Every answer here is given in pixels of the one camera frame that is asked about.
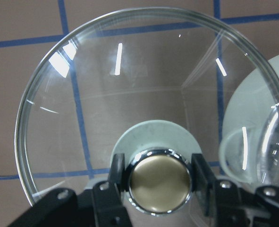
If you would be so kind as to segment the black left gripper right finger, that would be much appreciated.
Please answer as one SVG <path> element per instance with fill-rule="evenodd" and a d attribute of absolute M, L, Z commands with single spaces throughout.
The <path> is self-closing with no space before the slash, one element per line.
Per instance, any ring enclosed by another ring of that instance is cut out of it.
<path fill-rule="evenodd" d="M 202 154 L 192 154 L 192 191 L 214 227 L 279 227 L 279 187 L 265 185 L 250 193 L 218 179 Z"/>

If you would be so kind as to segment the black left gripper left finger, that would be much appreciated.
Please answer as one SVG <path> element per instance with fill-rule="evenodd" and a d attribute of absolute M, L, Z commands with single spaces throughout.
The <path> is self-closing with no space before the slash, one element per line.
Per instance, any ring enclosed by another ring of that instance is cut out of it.
<path fill-rule="evenodd" d="M 80 195 L 69 188 L 48 192 L 14 220 L 11 227 L 130 227 L 123 205 L 124 154 L 115 154 L 107 180 Z"/>

